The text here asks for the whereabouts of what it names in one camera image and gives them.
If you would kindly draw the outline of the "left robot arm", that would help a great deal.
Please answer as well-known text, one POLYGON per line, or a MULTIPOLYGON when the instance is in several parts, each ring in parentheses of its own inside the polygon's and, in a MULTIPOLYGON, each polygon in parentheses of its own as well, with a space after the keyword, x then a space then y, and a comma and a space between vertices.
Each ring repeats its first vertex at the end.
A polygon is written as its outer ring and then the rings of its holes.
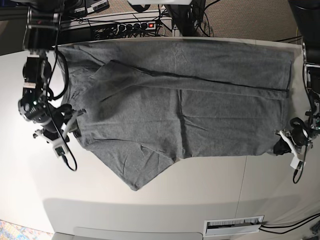
POLYGON ((292 153, 290 166, 297 170, 305 165, 307 152, 320 135, 320 2, 290 0, 288 3, 302 37, 302 80, 310 110, 305 112, 307 120, 295 117, 289 121, 290 130, 275 132, 280 140, 273 153, 292 153))

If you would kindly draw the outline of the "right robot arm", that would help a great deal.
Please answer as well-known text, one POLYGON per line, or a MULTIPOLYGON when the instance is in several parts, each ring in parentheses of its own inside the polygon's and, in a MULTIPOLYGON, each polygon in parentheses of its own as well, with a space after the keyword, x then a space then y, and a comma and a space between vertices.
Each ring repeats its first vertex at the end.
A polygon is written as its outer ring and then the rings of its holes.
POLYGON ((64 96, 69 87, 68 64, 58 50, 58 36, 64 14, 72 13, 82 6, 80 0, 31 0, 28 7, 27 24, 23 39, 24 50, 29 55, 23 66, 24 78, 22 98, 18 101, 19 114, 28 122, 40 124, 33 137, 42 137, 55 149, 67 148, 68 132, 76 121, 78 112, 69 104, 58 108, 52 106, 64 96), (50 82, 55 66, 48 61, 47 54, 53 51, 55 58, 61 59, 65 72, 64 89, 54 95, 50 82))

